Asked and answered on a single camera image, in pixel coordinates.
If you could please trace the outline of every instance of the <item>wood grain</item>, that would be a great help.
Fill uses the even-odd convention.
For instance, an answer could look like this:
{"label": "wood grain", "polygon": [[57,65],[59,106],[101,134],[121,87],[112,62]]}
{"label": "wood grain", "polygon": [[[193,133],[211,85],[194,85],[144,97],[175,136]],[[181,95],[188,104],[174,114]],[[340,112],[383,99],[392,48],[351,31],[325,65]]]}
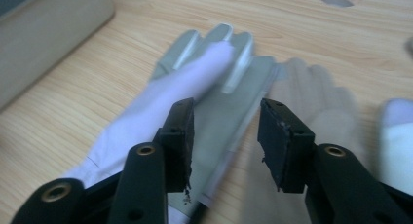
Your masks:
{"label": "wood grain", "polygon": [[[357,98],[367,143],[380,105],[413,98],[413,0],[113,0],[115,17],[0,113],[0,223],[40,185],[75,166],[99,132],[144,89],[183,31],[220,22],[249,31],[258,55],[320,64]],[[205,223],[237,223],[256,119]]]}

